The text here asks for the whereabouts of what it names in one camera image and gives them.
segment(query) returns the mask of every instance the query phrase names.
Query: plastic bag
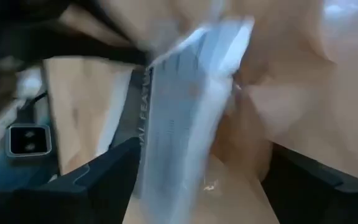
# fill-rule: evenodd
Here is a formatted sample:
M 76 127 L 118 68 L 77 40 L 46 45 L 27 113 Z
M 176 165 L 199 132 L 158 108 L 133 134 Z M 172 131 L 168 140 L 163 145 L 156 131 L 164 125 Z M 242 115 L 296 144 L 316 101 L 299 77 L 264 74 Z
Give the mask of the plastic bag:
M 198 40 L 181 45 L 151 68 L 140 171 L 140 202 L 149 223 L 190 221 L 209 148 L 231 94 L 231 75 L 240 65 L 252 25 L 248 19 L 202 27 Z

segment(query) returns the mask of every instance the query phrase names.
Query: paper bag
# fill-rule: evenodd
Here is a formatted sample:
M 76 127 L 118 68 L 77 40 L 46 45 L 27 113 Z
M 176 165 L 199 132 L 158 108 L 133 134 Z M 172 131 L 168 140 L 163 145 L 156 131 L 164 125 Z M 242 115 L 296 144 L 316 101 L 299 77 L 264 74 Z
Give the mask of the paper bag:
M 118 126 L 132 67 L 91 58 L 46 61 L 60 172 L 107 151 Z
M 234 91 L 232 96 L 211 148 L 190 223 L 278 223 L 260 184 L 269 169 L 270 144 L 249 97 L 244 91 Z M 146 223 L 137 198 L 131 199 L 124 223 Z
M 244 15 L 248 15 L 246 12 L 255 17 L 260 17 L 268 6 L 268 2 L 204 0 L 195 3 L 193 1 L 133 0 L 100 1 L 100 4 L 111 18 L 135 40 L 138 47 L 149 50 L 157 57 L 160 53 L 165 53 L 180 44 L 181 40 L 203 24 L 213 25 L 219 20 L 230 17 L 241 19 Z M 75 6 L 69 7 L 61 16 L 60 21 L 107 44 L 130 44 L 96 21 L 84 10 Z M 58 132 L 61 132 L 59 136 L 65 136 L 61 137 L 60 140 L 66 142 L 64 148 L 69 147 L 71 149 L 66 149 L 67 155 L 61 156 L 65 157 L 63 159 L 64 164 L 67 164 L 68 161 L 73 161 L 72 163 L 76 164 L 69 166 L 71 168 L 65 172 L 80 166 L 81 162 L 89 161 L 94 155 L 93 152 L 86 151 L 92 150 L 93 146 L 98 145 L 97 136 L 104 129 L 102 128 L 102 121 L 105 119 L 105 114 L 108 113 L 108 108 L 111 107 L 109 103 L 114 101 L 109 100 L 109 97 L 112 96 L 111 91 L 116 89 L 115 85 L 123 86 L 122 83 L 113 84 L 120 82 L 117 78 L 113 78 L 120 74 L 119 72 L 110 72 L 111 67 L 114 66 L 106 65 L 104 62 L 82 59 L 66 59 L 65 61 L 52 59 L 48 61 L 47 72 L 50 76 L 50 86 L 53 89 L 52 103 L 55 113 L 59 110 L 56 114 L 57 120 L 60 120 L 57 121 L 57 124 L 61 126 L 61 128 L 58 128 Z M 69 96 L 70 100 L 64 97 L 59 100 L 59 95 Z M 86 118 L 87 124 L 77 124 L 75 118 L 78 116 Z
M 302 2 L 281 33 L 256 23 L 249 93 L 272 141 L 358 177 L 358 0 Z

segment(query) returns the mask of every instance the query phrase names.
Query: clear plastic packaging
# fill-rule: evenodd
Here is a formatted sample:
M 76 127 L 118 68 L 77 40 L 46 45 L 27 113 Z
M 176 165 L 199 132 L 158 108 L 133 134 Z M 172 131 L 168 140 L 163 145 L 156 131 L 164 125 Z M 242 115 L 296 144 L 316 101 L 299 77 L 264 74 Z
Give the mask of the clear plastic packaging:
M 253 20 L 204 27 L 151 69 L 140 203 L 148 223 L 189 223 Z

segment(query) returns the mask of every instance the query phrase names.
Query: brown paper bag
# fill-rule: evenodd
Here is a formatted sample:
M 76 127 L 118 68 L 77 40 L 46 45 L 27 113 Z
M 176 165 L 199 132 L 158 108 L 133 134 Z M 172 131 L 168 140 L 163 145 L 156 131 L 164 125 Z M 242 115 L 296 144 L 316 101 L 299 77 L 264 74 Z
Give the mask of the brown paper bag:
M 284 32 L 255 28 L 249 93 L 272 141 L 358 177 L 358 0 L 302 2 Z
M 62 174 L 91 161 L 109 146 L 131 77 L 127 71 L 131 69 L 107 60 L 80 57 L 46 62 Z
M 271 144 L 247 93 L 235 91 L 233 102 L 211 147 L 219 160 L 209 160 L 195 223 L 278 223 L 260 184 L 269 171 Z

